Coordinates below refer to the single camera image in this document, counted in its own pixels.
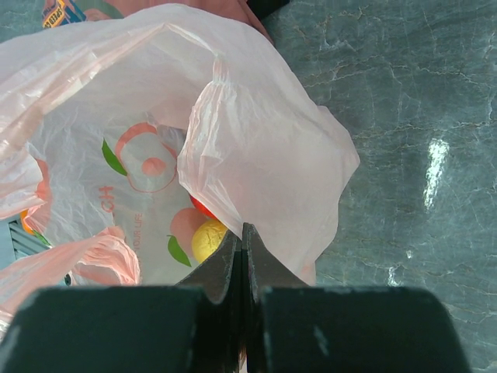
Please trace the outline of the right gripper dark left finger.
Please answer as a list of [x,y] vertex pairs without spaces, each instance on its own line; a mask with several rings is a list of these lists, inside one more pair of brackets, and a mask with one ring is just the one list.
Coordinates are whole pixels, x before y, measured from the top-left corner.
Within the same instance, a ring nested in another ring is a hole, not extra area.
[[241,241],[174,286],[44,288],[1,344],[3,372],[236,372]]

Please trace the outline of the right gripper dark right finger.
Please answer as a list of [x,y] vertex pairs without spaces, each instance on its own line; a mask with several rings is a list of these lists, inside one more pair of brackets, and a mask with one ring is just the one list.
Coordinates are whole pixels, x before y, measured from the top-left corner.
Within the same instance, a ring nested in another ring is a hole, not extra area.
[[447,309],[410,287],[310,287],[242,230],[250,372],[467,372]]

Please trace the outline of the red apple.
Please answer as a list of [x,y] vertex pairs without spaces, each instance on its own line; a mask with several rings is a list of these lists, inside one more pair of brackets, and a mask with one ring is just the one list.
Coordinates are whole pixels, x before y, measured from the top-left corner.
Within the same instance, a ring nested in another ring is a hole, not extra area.
[[200,203],[195,197],[193,197],[192,195],[189,196],[191,202],[192,202],[192,205],[203,215],[205,215],[206,217],[210,218],[210,219],[213,219],[213,220],[217,220],[217,217],[208,209],[206,208],[202,203]]

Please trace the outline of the orange fruit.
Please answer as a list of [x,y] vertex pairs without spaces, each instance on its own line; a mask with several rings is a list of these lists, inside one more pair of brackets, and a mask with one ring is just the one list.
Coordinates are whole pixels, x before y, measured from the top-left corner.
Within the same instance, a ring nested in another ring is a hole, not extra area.
[[23,227],[23,230],[26,233],[28,233],[29,235],[36,235],[37,230],[36,230],[36,227],[33,226],[30,211],[28,209],[26,209],[26,210],[22,211],[19,216],[20,216],[21,226]]

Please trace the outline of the pink plastic bag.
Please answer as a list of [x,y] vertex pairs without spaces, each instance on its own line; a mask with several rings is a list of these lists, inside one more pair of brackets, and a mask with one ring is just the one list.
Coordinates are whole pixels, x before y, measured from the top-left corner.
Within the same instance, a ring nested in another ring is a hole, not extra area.
[[175,284],[200,264],[195,197],[252,223],[307,284],[360,163],[254,28],[186,5],[1,45],[1,216],[28,209],[49,249],[1,272],[1,321],[35,290]]

